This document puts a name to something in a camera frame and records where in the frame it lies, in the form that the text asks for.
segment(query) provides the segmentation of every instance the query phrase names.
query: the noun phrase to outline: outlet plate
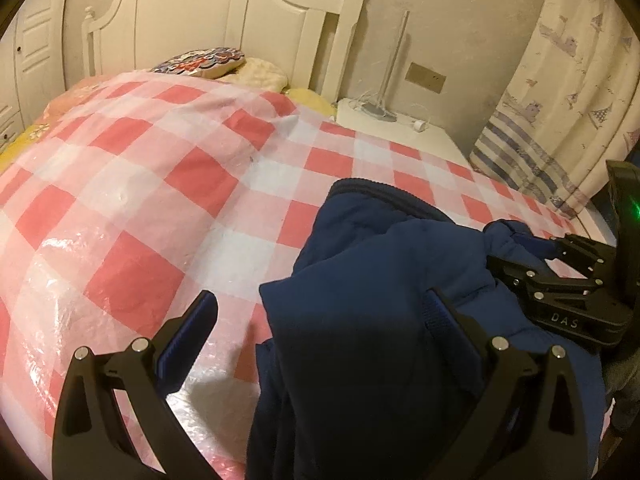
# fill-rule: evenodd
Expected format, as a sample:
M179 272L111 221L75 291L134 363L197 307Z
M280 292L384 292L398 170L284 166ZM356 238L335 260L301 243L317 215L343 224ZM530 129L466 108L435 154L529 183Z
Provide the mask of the outlet plate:
M442 92L447 76L438 74L437 72L434 72L425 66L418 65L417 63L411 63L411 65L409 65L409 70L406 71L405 79L410 83L417 84L418 86L439 94Z

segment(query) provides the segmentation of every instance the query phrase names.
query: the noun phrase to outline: beige wall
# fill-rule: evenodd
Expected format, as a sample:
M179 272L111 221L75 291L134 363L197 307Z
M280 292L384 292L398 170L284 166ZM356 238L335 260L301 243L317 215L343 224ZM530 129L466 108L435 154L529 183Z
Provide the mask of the beige wall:
M544 0L367 0L342 94L375 91L403 9L412 12L390 86L389 107L447 129L465 155L491 116L520 61ZM84 8L100 16L111 0L67 0L65 76L82 79ZM410 62L447 76L441 94L404 81Z

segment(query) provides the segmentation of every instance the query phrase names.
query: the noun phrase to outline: white headboard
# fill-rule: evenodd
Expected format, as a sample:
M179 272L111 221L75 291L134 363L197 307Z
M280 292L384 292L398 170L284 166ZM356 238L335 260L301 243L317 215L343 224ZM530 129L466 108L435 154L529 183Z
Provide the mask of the white headboard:
M308 88L326 14L338 14L321 94L338 97L364 0L113 0L86 9L84 74L151 68L188 50L229 46L271 61Z

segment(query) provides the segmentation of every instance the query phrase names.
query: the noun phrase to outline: silver screw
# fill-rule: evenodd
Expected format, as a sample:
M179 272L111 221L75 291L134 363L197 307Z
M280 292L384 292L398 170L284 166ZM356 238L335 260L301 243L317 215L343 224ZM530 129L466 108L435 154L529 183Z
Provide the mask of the silver screw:
M82 361L82 359L84 359L85 357L87 357L89 355L89 349L86 346L81 346L78 350L76 350L76 352L74 353L74 357L76 359L78 359L78 361Z
M139 337L133 343L131 343L131 348L133 348L134 352L142 352L146 350L149 346L149 339L145 337Z
M509 342L503 338L502 336L496 336L493 339L491 339L491 345L496 349L496 350L506 350L507 348L509 348Z
M553 345L551 347L551 353L558 359L563 359L564 357L566 357L566 350L560 345Z

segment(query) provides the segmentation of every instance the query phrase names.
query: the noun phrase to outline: bed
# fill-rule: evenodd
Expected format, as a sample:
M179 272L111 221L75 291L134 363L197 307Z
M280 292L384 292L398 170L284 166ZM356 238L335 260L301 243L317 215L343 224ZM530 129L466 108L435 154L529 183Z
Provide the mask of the bed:
M206 288L218 297L218 324L168 403L220 476L243 478L254 344L269 336L258 285L289 275L338 178L393 184L472 228L508 218L545 237L573 232L502 184L342 128L281 94L140 72L228 41L297 86L322 72L332 102L363 1L114 0L100 18L87 12L86 74L104 79L82 87L0 174L0 413L47 477L74 350L117 351L151 336ZM180 19L221 3L206 27ZM338 22L319 67L327 13ZM126 396L118 401L140 456L159 468Z

